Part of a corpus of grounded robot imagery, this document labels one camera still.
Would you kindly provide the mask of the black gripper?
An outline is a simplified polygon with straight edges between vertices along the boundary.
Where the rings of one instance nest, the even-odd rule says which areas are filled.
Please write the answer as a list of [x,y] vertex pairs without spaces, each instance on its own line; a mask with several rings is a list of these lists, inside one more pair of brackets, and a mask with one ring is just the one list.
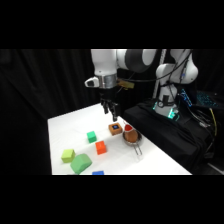
[[119,104],[116,102],[117,88],[111,89],[100,89],[100,102],[104,108],[104,113],[108,114],[109,109],[112,110],[112,119],[114,122],[118,118],[118,107]]

